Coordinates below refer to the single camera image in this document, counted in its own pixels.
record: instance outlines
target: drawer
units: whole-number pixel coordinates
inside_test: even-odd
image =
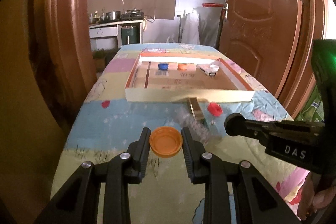
[[[104,28],[93,28],[89,29],[90,38],[99,37],[116,37],[117,27],[104,27]]]

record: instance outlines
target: patterned tablecloth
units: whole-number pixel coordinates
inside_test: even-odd
[[[125,99],[125,83],[138,54],[145,48],[165,49],[169,52],[202,53],[221,57],[256,90],[251,102],[222,103],[223,114],[211,125],[212,115],[201,103],[209,130],[223,136],[206,150],[222,160],[238,163],[249,160],[275,187],[295,166],[264,153],[258,141],[244,137],[230,137],[224,120],[233,112],[247,119],[280,121],[291,119],[281,104],[256,79],[214,48],[175,43],[149,43],[123,46],[108,64],[86,98],[60,157],[52,186],[52,196],[86,160],[99,164],[124,152],[139,139],[143,127],[152,131],[160,126],[181,130],[175,122],[175,111],[184,103],[135,103]],[[197,223],[202,222],[204,185],[192,185],[187,176],[182,150],[173,158],[162,159],[150,152],[146,176],[140,185],[129,185],[131,220],[137,223]],[[100,203],[98,221],[102,222]]]

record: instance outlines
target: human hand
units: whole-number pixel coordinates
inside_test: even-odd
[[[302,187],[301,201],[297,209],[297,215],[302,220],[306,220],[311,211],[316,212],[317,209],[328,206],[336,195],[336,186],[315,194],[311,172],[307,175]]]

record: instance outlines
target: green air fryer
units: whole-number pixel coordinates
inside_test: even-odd
[[[137,26],[121,27],[121,44],[138,44],[140,43],[140,33]]]

